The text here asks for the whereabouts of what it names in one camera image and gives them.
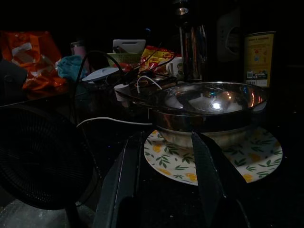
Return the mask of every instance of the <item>black countertop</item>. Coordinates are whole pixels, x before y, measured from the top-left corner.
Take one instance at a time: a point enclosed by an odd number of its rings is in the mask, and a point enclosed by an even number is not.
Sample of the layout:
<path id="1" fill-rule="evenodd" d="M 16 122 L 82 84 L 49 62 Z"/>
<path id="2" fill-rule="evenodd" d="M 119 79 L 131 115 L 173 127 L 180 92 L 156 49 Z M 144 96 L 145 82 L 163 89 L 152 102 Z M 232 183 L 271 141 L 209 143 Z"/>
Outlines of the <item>black countertop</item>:
<path id="1" fill-rule="evenodd" d="M 304 226 L 304 112 L 299 105 L 301 98 L 294 96 L 292 88 L 289 89 L 272 92 L 262 123 L 281 143 L 284 153 L 282 163 L 269 176 L 248 184 L 252 192 L 250 198 L 258 210 L 260 227 Z M 134 110 L 124 109 L 120 112 L 116 109 L 112 115 L 116 118 L 120 115 L 124 120 L 142 121 L 145 115 L 142 112 L 137 115 Z M 83 129 L 103 175 L 107 174 L 121 152 L 125 140 L 135 132 L 144 130 L 140 126 L 111 121 L 90 122 Z M 152 129 L 145 130 L 145 133 L 149 133 Z M 141 156 L 140 167 L 137 209 L 131 212 L 136 215 L 134 225 L 141 228 L 205 227 L 196 186 L 179 183 L 159 174 L 149 166 L 144 156 Z"/>
<path id="2" fill-rule="evenodd" d="M 64 84 L 58 87 L 46 88 L 44 90 L 36 91 L 20 91 L 17 96 L 5 98 L 0 96 L 0 106 L 15 105 L 15 104 L 31 104 L 35 101 L 53 99 L 55 97 L 56 102 L 60 100 L 59 96 L 65 96 L 69 94 L 69 84 Z"/>

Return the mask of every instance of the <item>pink bottle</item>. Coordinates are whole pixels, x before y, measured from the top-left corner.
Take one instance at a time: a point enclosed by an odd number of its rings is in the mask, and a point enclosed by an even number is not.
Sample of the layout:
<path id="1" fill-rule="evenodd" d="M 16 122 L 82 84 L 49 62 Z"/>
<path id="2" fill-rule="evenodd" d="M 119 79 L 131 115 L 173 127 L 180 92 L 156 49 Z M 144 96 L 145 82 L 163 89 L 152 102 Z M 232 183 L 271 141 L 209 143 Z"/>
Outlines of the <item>pink bottle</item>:
<path id="1" fill-rule="evenodd" d="M 86 49 L 84 46 L 84 42 L 82 40 L 71 43 L 70 47 L 71 47 L 72 55 L 79 55 L 79 56 L 81 56 L 82 59 L 85 57 Z M 87 59 L 85 61 L 84 67 L 87 70 L 87 72 L 90 74 L 91 71 L 90 71 L 90 66 L 89 66 L 89 62 Z"/>

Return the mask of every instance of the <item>chip bag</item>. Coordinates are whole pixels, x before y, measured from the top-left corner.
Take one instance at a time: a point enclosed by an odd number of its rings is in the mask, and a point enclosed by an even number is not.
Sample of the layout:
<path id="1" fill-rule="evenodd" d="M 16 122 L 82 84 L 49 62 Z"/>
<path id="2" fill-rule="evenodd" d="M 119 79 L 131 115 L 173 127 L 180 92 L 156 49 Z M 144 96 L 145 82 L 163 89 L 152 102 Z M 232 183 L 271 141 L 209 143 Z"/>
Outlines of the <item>chip bag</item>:
<path id="1" fill-rule="evenodd" d="M 158 65 L 169 61 L 174 57 L 174 53 L 165 49 L 154 46 L 147 46 L 142 53 L 139 72 L 145 72 L 153 69 L 153 73 L 158 75 L 167 75 L 166 65 Z"/>
<path id="2" fill-rule="evenodd" d="M 0 36 L 0 49 L 5 60 L 28 72 L 23 84 L 26 90 L 41 90 L 63 85 L 55 63 L 61 58 L 49 32 L 6 32 Z"/>

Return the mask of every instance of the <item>green basket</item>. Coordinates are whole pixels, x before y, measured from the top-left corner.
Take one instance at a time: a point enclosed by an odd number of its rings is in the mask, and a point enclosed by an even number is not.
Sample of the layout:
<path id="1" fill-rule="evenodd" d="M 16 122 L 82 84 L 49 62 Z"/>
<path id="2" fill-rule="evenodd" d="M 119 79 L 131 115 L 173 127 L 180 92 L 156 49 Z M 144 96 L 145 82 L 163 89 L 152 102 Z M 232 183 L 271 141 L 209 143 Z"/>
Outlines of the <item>green basket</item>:
<path id="1" fill-rule="evenodd" d="M 139 64 L 141 55 L 136 53 L 108 53 L 118 63 Z M 116 67 L 115 63 L 108 58 L 110 67 Z"/>

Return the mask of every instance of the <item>white mug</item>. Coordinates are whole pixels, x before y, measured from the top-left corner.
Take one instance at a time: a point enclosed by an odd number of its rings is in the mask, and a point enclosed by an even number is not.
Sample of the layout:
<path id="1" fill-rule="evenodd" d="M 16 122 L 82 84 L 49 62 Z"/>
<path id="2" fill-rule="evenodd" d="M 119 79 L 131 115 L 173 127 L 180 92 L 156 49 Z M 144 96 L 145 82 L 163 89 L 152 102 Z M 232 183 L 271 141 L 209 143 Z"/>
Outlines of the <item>white mug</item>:
<path id="1" fill-rule="evenodd" d="M 182 58 L 175 57 L 171 62 L 167 63 L 166 71 L 174 77 L 177 77 L 179 80 L 182 80 L 183 75 L 183 65 L 182 65 Z"/>

